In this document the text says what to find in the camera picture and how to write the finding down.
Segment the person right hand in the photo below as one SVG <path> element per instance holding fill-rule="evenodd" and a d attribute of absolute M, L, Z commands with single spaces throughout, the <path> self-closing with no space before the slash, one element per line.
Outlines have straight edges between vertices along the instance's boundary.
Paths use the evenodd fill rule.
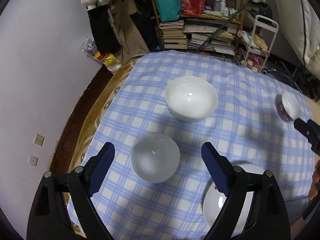
<path fill-rule="evenodd" d="M 311 183 L 310 191 L 308 194 L 309 201 L 313 200 L 313 198 L 315 198 L 318 193 L 317 183 L 319 182 L 319 166 L 320 166 L 320 160 L 317 161 L 313 175 L 312 175 L 312 183 Z"/>

